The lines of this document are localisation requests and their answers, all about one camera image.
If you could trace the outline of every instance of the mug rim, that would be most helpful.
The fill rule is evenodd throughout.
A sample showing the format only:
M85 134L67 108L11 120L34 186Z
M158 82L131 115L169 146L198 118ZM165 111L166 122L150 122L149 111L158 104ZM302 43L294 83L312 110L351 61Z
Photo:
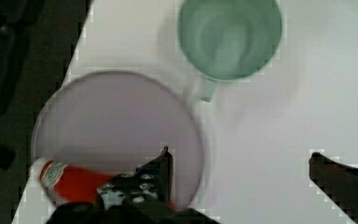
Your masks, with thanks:
M277 41L277 47L273 50L272 54L270 55L270 57L265 60L265 63L260 66L259 68L255 69L254 72L252 72L251 74L248 74L248 75L243 75L242 77L238 77L238 78L233 78L233 79L220 79L220 78L216 78L216 77L212 77L210 75L207 75L202 69L199 68L198 65L196 65L194 62L194 60L190 60L190 57L187 56L187 53L185 52L184 50L184 46L183 46L183 41L181 41L181 35L183 35L183 32L181 31L181 24L182 24L182 20L183 20L183 8L184 8L184 5L189 2L189 1L192 1L192 0L185 0L183 2L183 4L181 5L181 9L179 11L179 15L178 15L178 22L177 22L177 38L179 40L179 46L180 46L180 50L183 52L183 54L186 56L186 58L188 59L188 61L199 71L202 73L203 76L205 76L206 78L212 80L212 81L216 81L216 82L235 82L235 81L239 81L239 80L242 80L242 79L246 79L248 77L251 77L252 75L254 75L255 73L263 70L266 68L266 66L271 63L271 61L275 58L276 54L278 53L279 51L279 48L280 46L282 45L282 32L283 32L283 16L282 16L282 11L281 11L281 8L280 6L278 5L277 1L276 0L271 0L271 2L273 2L276 6L276 8L278 9L278 14L279 14L279 21L280 21L280 29L279 29L279 34L280 34L280 37L279 37L279 40Z

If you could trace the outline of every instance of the mug handle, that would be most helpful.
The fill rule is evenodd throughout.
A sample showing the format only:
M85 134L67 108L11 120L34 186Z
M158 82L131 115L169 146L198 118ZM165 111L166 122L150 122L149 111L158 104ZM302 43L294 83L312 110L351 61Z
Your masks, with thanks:
M214 89L216 88L216 81L206 78L203 92L202 92L202 100L210 103L213 97Z

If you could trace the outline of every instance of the green mug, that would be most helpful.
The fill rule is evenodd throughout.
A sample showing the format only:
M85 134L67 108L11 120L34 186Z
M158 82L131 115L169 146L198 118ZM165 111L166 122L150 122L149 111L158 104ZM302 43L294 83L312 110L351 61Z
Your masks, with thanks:
M274 0L186 0L178 21L181 49L206 76L202 100L211 102L217 81L235 81L261 69L282 35Z

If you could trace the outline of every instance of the table surface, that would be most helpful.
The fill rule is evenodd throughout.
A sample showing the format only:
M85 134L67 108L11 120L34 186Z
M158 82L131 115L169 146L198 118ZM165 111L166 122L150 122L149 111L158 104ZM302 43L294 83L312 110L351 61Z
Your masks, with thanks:
M178 46L182 3L95 0L64 85L119 68L171 88L203 120L209 143L205 192L192 207L222 224L352 223L311 184L308 159L317 150L358 167L358 1L280 0L273 60L219 84L210 104L200 102L203 76ZM51 214L39 192L30 178L23 198L34 196L21 199L13 223Z

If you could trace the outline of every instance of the dark floor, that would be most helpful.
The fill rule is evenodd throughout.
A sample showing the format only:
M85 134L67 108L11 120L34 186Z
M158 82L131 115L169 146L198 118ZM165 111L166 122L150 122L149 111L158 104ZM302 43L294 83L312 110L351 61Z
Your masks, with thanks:
M46 0L30 28L31 44L9 111L0 117L0 143L16 152L7 171L0 169L0 224L11 223L27 179L34 121L61 86L72 49L87 16L87 0Z

